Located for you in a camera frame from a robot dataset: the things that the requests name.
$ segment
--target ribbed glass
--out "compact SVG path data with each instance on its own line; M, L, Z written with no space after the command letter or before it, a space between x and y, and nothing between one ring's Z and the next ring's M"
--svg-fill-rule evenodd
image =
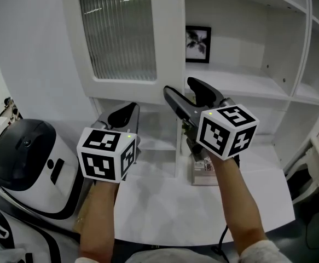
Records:
M150 0L79 0L95 76L156 80Z

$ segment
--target picture frame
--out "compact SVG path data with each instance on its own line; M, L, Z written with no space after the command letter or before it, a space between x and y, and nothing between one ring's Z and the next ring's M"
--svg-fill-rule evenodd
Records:
M209 63L211 27L187 25L185 31L186 62Z

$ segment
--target cabinet door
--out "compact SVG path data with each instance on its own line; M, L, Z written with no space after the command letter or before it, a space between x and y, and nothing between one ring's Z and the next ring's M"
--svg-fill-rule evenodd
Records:
M62 0L87 96L163 104L182 90L184 0Z

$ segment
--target white cabinet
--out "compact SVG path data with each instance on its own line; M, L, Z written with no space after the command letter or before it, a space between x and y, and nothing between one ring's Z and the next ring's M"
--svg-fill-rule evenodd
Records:
M63 9L85 94L101 109L140 102L133 175L178 176L181 123L161 104L165 85L193 97L188 77L260 119L243 170L287 170L319 131L319 0L63 0ZM186 25L211 27L209 64L185 63Z

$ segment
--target white table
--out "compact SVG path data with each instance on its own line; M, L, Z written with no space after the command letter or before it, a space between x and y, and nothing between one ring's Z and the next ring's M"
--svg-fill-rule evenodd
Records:
M114 208L116 239L166 246L219 242L226 225L219 188L192 186L188 176L190 160L185 157L180 160L178 178L128 174L120 184ZM258 204L265 231L295 219L281 169L265 165L264 169L258 167L254 171L243 171L241 167L241 171ZM224 242L230 241L228 231Z

